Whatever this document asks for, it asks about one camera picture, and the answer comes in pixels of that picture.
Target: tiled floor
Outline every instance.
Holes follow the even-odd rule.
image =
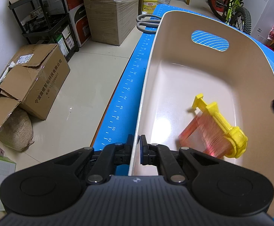
[[[214,17],[207,0],[172,0],[172,6]],[[21,170],[90,146],[117,82],[141,36],[134,28],[121,46],[88,41],[69,61],[65,80],[46,121],[32,119],[34,144],[17,152],[0,143]]]

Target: white refrigerator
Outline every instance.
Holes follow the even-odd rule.
[[[274,26],[274,0],[243,0],[244,7],[251,15],[251,36],[266,43],[268,34]]]

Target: yellow bicycle frame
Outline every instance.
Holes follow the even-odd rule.
[[[227,17],[226,17],[226,23],[230,23],[231,15],[232,15],[232,10],[235,11],[237,7],[240,7],[240,2],[239,0],[235,0],[235,2],[232,4],[232,8],[228,9]]]

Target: open cardboard box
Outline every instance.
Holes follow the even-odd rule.
[[[220,51],[192,40],[195,31],[224,38]],[[156,33],[141,95],[129,175],[156,175],[140,165],[138,135],[178,150],[178,135],[194,117],[189,109],[203,93],[248,137],[246,152],[228,161],[257,171],[274,186],[274,72],[248,36],[216,20],[182,11],[164,14]],[[274,199],[268,210],[274,217]]]
[[[17,65],[0,84],[0,127],[17,106],[45,120],[70,72],[58,44],[22,46],[12,61]]]

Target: scissor handle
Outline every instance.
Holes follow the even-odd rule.
[[[147,34],[155,34],[156,31],[150,31],[150,30],[143,29],[143,28],[140,27],[141,25],[145,25],[145,26],[151,27],[151,28],[158,28],[158,26],[159,26],[159,24],[154,24],[154,23],[148,23],[148,22],[143,22],[143,21],[138,22],[137,23],[137,29],[139,31],[142,31],[142,32],[147,33]]]
[[[159,17],[159,16],[157,16],[157,15],[153,15],[153,14],[141,14],[141,15],[138,15],[138,16],[136,17],[136,21],[137,21],[137,22],[140,22],[142,18],[146,18],[146,17],[152,17],[152,18],[155,18],[155,19],[159,19],[160,21],[161,21],[161,19],[162,19],[162,17]]]

